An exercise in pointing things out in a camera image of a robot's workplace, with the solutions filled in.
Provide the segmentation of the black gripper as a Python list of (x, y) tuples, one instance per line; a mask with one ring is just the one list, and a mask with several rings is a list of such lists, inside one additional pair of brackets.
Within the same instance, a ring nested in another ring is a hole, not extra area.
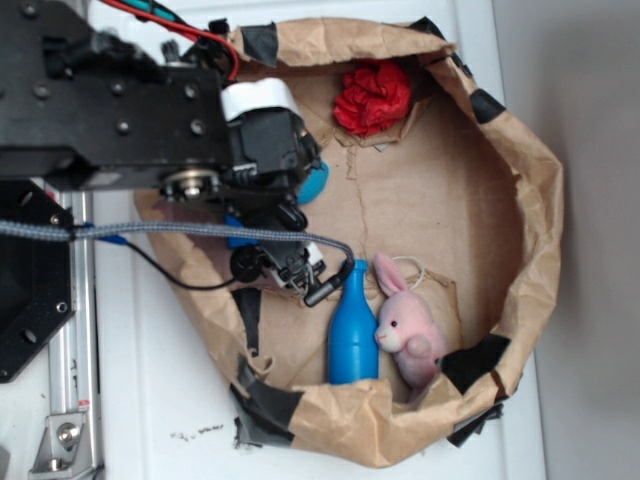
[(305, 230), (299, 195), (320, 167), (321, 148), (288, 85), (278, 78), (236, 83), (221, 102), (232, 152), (221, 181), (236, 214), (245, 225)]

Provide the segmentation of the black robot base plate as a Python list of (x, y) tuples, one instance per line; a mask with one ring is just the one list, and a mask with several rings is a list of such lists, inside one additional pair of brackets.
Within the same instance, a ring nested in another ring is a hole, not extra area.
[[(72, 214), (30, 180), (1, 182), (3, 220), (70, 226)], [(1, 382), (14, 381), (74, 313), (66, 243), (1, 236)]]

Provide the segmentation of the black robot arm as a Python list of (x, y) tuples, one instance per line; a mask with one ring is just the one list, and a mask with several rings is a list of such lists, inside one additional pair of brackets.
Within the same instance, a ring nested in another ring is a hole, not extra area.
[(253, 228), (301, 231), (320, 149), (280, 79), (160, 64), (61, 1), (1, 5), (1, 176), (62, 191), (157, 189)]

